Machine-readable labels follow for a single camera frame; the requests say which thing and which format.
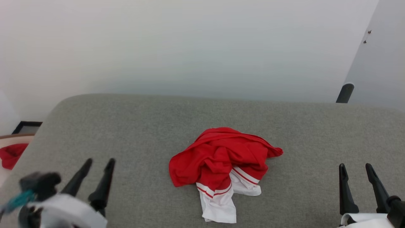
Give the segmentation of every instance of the gray table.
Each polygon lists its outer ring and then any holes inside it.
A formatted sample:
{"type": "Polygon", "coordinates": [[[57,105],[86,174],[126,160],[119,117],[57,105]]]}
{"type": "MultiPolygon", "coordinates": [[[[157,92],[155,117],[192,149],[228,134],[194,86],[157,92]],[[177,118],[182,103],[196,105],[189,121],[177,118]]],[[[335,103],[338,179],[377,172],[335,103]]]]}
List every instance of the gray table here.
{"type": "MultiPolygon", "coordinates": [[[[346,104],[275,103],[139,95],[82,95],[62,101],[40,127],[0,191],[19,192],[34,171],[59,171],[64,186],[83,162],[94,164],[78,198],[86,200],[110,157],[117,160],[109,227],[336,227],[338,165],[345,163],[360,211],[377,207],[365,164],[389,194],[405,198],[405,114],[346,104]],[[206,223],[195,186],[175,188],[172,156],[207,128],[258,135],[284,155],[269,159],[260,196],[235,194],[237,224],[206,223]]],[[[1,227],[16,227],[16,213],[1,227]]]]}

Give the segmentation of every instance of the red garment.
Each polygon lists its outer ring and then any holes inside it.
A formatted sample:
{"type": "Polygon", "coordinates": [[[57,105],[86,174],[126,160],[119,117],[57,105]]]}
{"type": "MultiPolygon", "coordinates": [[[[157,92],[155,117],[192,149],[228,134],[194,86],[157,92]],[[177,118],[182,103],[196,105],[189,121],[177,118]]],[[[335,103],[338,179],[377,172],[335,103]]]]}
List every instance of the red garment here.
{"type": "Polygon", "coordinates": [[[231,170],[257,184],[267,172],[266,158],[283,154],[264,139],[229,127],[204,131],[185,151],[169,163],[174,186],[193,184],[209,197],[225,193],[231,185],[231,170]]]}
{"type": "Polygon", "coordinates": [[[20,143],[0,148],[0,159],[3,167],[12,170],[27,146],[27,143],[20,143]]]}

